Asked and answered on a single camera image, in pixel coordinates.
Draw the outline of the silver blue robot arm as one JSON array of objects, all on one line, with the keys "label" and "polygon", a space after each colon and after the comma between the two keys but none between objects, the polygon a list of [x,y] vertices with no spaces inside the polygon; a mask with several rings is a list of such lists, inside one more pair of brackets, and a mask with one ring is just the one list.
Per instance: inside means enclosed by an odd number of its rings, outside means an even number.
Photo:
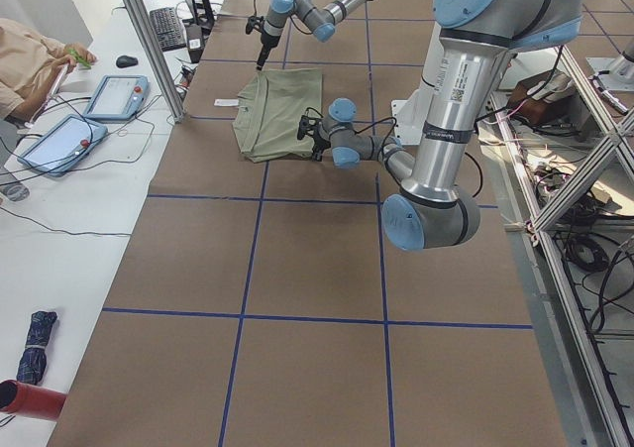
[{"label": "silver blue robot arm", "polygon": [[382,227],[404,251],[460,245],[479,226],[475,199],[456,183],[476,118],[504,71],[511,53],[537,51],[574,39],[581,26],[582,0],[434,0],[443,48],[430,107],[416,155],[391,136],[355,131],[353,102],[335,100],[298,136],[311,136],[313,157],[331,152],[337,168],[376,160],[399,184],[385,199]]},{"label": "silver blue robot arm", "polygon": [[335,34],[339,23],[368,1],[373,0],[333,0],[319,8],[313,0],[270,0],[266,15],[251,16],[246,26],[247,34],[252,31],[261,34],[262,49],[256,63],[257,71],[264,68],[291,17],[295,16],[317,41],[324,43]]}]

